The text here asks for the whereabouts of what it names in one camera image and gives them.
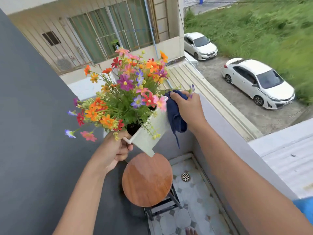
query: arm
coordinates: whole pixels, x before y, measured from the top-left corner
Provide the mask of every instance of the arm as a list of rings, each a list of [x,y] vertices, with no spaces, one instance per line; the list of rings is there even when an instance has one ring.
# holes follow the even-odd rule
[[[188,100],[171,93],[182,118],[196,136],[202,152],[229,204],[250,234],[313,234],[313,226],[300,210],[267,180],[249,167],[211,128],[200,97]]]
[[[115,140],[109,133],[84,168],[53,235],[92,235],[106,174],[118,161],[125,160],[132,145],[120,140],[130,138],[119,133]]]

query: blue cloth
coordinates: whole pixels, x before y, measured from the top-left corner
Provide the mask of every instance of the blue cloth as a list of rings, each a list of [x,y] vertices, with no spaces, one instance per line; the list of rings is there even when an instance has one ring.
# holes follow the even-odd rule
[[[313,225],[313,197],[295,200],[293,203]]]
[[[186,95],[182,94],[180,91],[178,91],[178,90],[173,90],[173,91],[175,93],[179,94],[185,100],[188,99],[188,97]],[[168,99],[166,101],[167,117],[168,117],[168,121],[170,122],[172,132],[176,137],[177,145],[179,148],[179,142],[178,142],[178,138],[176,135],[176,131],[179,133],[186,132],[187,123],[180,116],[179,110],[178,110],[178,105],[173,99],[171,99],[170,91],[165,93],[164,95],[168,97]]]

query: building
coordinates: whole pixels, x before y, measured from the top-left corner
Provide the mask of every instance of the building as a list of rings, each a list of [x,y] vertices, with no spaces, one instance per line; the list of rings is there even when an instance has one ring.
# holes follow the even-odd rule
[[[184,55],[183,0],[5,0],[1,9],[66,84],[86,65],[110,67],[118,46]]]

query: hand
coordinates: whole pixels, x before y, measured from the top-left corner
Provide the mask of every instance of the hand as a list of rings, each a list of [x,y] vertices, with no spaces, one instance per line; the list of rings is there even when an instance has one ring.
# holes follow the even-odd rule
[[[118,140],[115,139],[114,132],[110,132],[104,138],[102,144],[97,148],[91,157],[91,161],[97,164],[101,173],[107,174],[115,168],[118,161],[123,161],[127,158],[128,152],[133,150],[133,145],[128,145],[122,138],[131,138],[127,131],[118,133]]]
[[[193,228],[187,227],[187,228],[185,229],[185,231],[186,231],[186,235],[198,235],[198,233],[196,232],[196,230],[194,230]]]
[[[171,92],[170,97],[177,103],[181,117],[187,123],[188,128],[194,133],[197,126],[202,126],[206,123],[200,96],[197,93],[193,93],[191,96],[188,91],[184,90],[181,92],[188,97],[187,100],[175,92]]]

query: blue flower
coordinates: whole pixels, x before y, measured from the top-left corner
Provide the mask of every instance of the blue flower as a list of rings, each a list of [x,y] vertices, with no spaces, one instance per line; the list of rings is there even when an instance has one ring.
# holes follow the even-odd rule
[[[65,135],[69,136],[70,138],[76,138],[74,136],[74,131],[70,131],[68,129],[65,130]]]
[[[145,106],[146,103],[142,101],[141,95],[138,95],[137,97],[134,97],[134,102],[131,103],[131,106],[135,109],[140,106]]]
[[[69,110],[67,113],[68,113],[69,115],[76,115],[76,116],[77,116],[76,110],[74,110],[74,111],[70,111],[70,110]]]
[[[139,70],[138,72],[136,72],[136,75],[137,75],[137,78],[136,78],[137,86],[140,86],[143,83],[143,80],[145,79],[143,77],[143,72]]]

